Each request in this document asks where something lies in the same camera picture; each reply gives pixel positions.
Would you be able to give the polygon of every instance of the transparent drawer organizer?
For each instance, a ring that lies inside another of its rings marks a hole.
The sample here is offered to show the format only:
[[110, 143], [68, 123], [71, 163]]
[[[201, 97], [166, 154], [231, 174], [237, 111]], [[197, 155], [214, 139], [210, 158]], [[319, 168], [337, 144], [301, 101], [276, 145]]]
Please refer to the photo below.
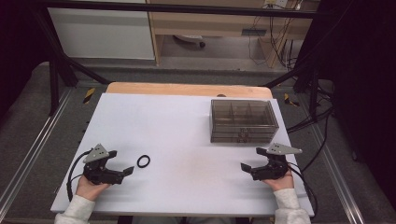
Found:
[[269, 143], [277, 129], [269, 101], [212, 100], [210, 107], [210, 142]]

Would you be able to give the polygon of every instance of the person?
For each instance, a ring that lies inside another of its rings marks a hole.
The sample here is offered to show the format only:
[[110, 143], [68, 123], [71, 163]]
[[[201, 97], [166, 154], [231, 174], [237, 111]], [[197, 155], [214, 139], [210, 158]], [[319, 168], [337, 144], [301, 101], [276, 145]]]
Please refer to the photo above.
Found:
[[[309, 215], [299, 205], [294, 189], [291, 171], [279, 179], [266, 179], [262, 181], [269, 185], [276, 196], [278, 209], [275, 213], [276, 224], [308, 224], [311, 223]], [[76, 195], [63, 214], [57, 214], [55, 224], [86, 224], [92, 213], [96, 198], [108, 184], [94, 185], [84, 175], [78, 181]], [[179, 223], [180, 217], [164, 217], [164, 223]], [[137, 217], [134, 223], [153, 223], [157, 217]], [[234, 223], [230, 218], [193, 218], [190, 223]]]

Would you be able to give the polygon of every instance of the yellow and black tape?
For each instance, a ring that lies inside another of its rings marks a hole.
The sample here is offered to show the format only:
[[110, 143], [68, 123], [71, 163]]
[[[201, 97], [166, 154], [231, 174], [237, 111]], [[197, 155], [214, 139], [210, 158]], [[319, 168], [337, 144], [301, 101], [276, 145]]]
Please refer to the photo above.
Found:
[[298, 102], [293, 102], [290, 100], [289, 95], [285, 93], [285, 104], [287, 105], [294, 105], [294, 106], [300, 106]]
[[82, 101], [82, 103], [83, 103], [84, 105], [86, 105], [87, 103], [90, 102], [91, 97], [93, 96], [93, 93], [94, 93], [94, 92], [95, 92], [95, 88], [90, 88], [90, 89], [87, 91], [87, 94], [85, 94], [84, 100]]

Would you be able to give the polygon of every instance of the white wall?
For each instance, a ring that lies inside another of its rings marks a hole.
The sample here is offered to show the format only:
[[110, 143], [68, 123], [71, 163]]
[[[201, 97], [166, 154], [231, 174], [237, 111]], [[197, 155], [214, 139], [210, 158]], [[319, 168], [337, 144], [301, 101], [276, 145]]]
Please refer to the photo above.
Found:
[[70, 57], [154, 60], [147, 12], [49, 8], [49, 14]]

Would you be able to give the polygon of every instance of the white table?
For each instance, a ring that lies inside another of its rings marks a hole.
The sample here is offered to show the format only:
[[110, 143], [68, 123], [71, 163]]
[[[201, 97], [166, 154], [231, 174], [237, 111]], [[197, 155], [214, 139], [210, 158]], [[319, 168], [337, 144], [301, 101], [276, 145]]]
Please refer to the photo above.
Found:
[[[75, 159], [101, 143], [117, 150], [108, 169], [135, 166], [121, 185], [107, 189], [97, 200], [95, 213], [144, 216], [266, 217], [277, 209], [272, 190], [240, 168], [265, 165], [256, 147], [269, 144], [210, 143], [210, 96], [104, 93]], [[279, 124], [273, 142], [290, 145], [276, 100], [271, 101]], [[136, 166], [147, 154], [151, 163]], [[293, 155], [288, 161], [296, 162]], [[73, 175], [82, 173], [80, 162]], [[67, 175], [51, 207], [65, 210]], [[313, 215], [303, 183], [294, 176], [300, 205]]]

